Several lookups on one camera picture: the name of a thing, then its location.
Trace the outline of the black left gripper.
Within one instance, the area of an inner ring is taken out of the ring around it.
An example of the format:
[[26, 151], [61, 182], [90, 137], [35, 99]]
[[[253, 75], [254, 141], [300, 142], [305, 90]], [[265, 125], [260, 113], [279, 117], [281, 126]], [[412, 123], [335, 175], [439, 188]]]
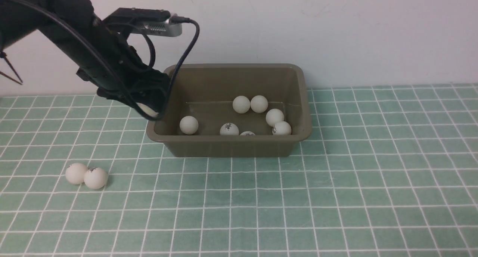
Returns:
[[[150, 60], [144, 63], [136, 49], [127, 43], [131, 33], [142, 35], [149, 48]], [[94, 48], [83, 52], [77, 75], [97, 86], [97, 95], [132, 108], [143, 105], [157, 114], [164, 113], [168, 102], [170, 78], [154, 69], [156, 50], [152, 33], [133, 24], [98, 24], [90, 26], [84, 38]]]

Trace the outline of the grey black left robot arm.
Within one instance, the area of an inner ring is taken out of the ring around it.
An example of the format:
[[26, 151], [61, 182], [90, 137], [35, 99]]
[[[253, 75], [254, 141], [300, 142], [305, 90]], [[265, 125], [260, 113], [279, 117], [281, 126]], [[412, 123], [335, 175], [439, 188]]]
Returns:
[[[169, 76], [142, 62], [127, 43], [131, 33], [150, 33], [143, 22], [160, 24], [171, 16], [166, 10], [118, 8], [106, 19], [94, 13], [90, 0], [23, 0], [68, 24], [106, 60], [136, 103], [157, 113], [165, 109]], [[22, 4], [1, 0], [1, 46], [7, 48], [39, 30], [79, 67], [76, 74], [97, 87], [97, 94], [128, 105], [119, 83], [70, 32], [50, 17]]]

